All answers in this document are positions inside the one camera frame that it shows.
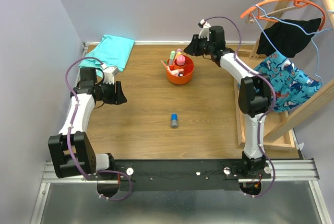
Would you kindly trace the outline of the green highlighter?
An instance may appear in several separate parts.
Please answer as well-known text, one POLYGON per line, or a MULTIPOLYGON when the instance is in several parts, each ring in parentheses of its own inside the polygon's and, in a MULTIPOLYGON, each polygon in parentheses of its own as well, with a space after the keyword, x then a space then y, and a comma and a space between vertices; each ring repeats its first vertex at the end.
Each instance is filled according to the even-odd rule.
POLYGON ((171 53, 170 53, 169 61, 168 61, 169 66, 173 65, 175 55, 176 55, 176 52, 174 50, 172 50, 171 53))

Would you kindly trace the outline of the teal folded cloth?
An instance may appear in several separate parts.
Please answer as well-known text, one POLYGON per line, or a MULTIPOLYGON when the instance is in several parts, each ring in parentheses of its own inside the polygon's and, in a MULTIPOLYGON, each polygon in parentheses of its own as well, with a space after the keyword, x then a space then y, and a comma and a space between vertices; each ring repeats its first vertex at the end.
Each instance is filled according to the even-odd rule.
POLYGON ((80 62, 79 67, 101 67, 99 61, 92 59, 94 57, 101 60, 107 67, 116 66, 122 72, 127 65, 134 43, 132 39, 105 34, 100 43, 86 54, 85 57, 89 59, 80 62))

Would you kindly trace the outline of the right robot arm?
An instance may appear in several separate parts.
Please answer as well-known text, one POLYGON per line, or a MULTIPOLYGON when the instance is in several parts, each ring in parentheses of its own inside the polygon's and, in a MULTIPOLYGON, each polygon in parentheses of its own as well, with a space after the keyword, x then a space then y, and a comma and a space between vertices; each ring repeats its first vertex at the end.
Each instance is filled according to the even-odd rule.
POLYGON ((237 56, 237 52, 226 47, 222 26, 211 26, 205 21, 199 26, 200 33, 193 35, 184 52, 191 56, 209 55, 240 85, 238 107, 244 114, 246 144, 238 161, 237 173, 252 178, 266 166, 264 122, 272 105, 269 76, 255 72, 237 56))

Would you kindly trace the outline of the green cap white marker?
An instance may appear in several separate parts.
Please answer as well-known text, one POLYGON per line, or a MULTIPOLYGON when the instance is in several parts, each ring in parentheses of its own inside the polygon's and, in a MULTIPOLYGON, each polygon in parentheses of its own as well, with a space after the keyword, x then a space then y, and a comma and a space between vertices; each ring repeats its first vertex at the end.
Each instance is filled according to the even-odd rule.
POLYGON ((163 61, 163 60, 161 60, 161 63, 163 64, 163 66, 165 67, 165 69, 166 69, 169 73, 171 73, 171 70, 170 70, 170 68, 169 68, 169 65, 167 65, 167 64, 165 63, 165 61, 163 61))

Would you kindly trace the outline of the pink glue bottle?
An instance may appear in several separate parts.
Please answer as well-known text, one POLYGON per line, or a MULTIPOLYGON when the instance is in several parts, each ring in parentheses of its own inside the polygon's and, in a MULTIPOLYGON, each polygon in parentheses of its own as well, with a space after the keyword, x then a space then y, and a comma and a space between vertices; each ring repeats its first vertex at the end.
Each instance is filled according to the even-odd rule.
POLYGON ((185 65, 186 58, 183 55, 178 55, 175 60, 175 65, 178 67, 182 67, 185 65))

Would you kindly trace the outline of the brown cap white marker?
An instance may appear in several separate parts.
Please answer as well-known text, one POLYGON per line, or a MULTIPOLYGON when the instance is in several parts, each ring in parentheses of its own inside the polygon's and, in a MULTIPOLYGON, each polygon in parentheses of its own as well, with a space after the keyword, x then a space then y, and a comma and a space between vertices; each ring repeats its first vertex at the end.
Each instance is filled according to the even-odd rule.
POLYGON ((184 70, 181 68, 181 69, 172 70, 171 74, 174 76, 178 76, 178 73, 183 73, 183 72, 184 70))

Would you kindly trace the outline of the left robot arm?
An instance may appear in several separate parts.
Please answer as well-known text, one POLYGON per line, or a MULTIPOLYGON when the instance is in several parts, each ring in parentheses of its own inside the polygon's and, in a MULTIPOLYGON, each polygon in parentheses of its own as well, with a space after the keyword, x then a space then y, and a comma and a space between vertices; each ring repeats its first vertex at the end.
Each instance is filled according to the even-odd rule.
POLYGON ((70 89, 70 110, 65 123, 57 135, 49 137, 48 147, 58 178, 88 176, 96 172, 105 180, 115 176, 113 156, 93 151, 87 127, 97 102, 121 105, 127 99, 121 82, 115 80, 118 68, 103 65, 99 70, 102 72, 101 80, 97 78, 97 68, 84 67, 80 70, 79 82, 70 89))

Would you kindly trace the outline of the shark pattern blue cloth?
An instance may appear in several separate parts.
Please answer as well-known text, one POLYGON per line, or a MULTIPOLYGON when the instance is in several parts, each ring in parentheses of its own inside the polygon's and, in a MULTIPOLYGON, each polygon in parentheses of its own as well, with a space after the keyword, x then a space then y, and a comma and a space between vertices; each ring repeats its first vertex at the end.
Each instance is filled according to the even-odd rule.
POLYGON ((278 51, 265 58, 255 71, 269 76, 276 94, 273 110, 277 113, 303 104, 322 86, 320 81, 309 77, 278 51))

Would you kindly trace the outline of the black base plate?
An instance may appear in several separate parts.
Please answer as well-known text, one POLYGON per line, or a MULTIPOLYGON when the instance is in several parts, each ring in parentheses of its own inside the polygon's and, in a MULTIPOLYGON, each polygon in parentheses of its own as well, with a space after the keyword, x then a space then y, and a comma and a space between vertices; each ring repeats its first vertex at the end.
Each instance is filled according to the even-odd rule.
POLYGON ((242 180, 257 182, 271 178, 263 170, 243 176, 237 173, 240 159, 126 160, 118 159, 113 168, 121 175, 99 172, 96 179, 114 180, 121 191, 237 191, 242 180))

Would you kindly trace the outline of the orange round organizer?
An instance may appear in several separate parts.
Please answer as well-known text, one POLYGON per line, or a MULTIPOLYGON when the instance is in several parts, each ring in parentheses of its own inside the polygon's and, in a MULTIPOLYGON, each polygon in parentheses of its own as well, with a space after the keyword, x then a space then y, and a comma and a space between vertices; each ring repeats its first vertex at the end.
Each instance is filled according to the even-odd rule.
POLYGON ((191 81, 195 65, 193 60, 182 55, 182 65, 178 64, 177 58, 172 65, 169 65, 169 70, 166 70, 166 77, 168 81, 175 85, 185 85, 191 81))

